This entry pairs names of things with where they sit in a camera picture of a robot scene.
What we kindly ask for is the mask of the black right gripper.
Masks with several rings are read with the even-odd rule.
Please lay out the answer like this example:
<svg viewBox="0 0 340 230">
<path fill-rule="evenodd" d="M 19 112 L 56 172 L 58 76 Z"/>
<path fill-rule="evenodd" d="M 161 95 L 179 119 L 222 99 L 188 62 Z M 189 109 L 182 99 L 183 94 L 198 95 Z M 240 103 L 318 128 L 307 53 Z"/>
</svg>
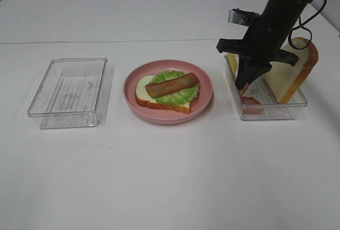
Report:
<svg viewBox="0 0 340 230">
<path fill-rule="evenodd" d="M 235 85 L 242 90 L 263 74 L 269 72 L 269 62 L 281 62 L 295 66 L 299 58 L 281 49 L 289 31 L 285 26 L 277 26 L 266 22 L 263 18 L 254 18 L 242 39 L 220 39 L 217 43 L 218 52 L 240 54 Z"/>
</svg>

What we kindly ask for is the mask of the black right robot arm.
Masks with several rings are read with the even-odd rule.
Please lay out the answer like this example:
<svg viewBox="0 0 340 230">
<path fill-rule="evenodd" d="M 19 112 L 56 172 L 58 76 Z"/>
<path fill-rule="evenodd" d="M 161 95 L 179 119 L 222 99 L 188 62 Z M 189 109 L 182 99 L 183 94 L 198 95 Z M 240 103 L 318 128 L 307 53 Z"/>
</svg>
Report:
<svg viewBox="0 0 340 230">
<path fill-rule="evenodd" d="M 235 85 L 238 90 L 271 69 L 271 62 L 295 66 L 298 57 L 281 49 L 285 40 L 291 40 L 296 21 L 313 0 L 269 0 L 263 13 L 234 8 L 228 20 L 248 29 L 242 39 L 220 39 L 217 50 L 239 56 Z"/>
</svg>

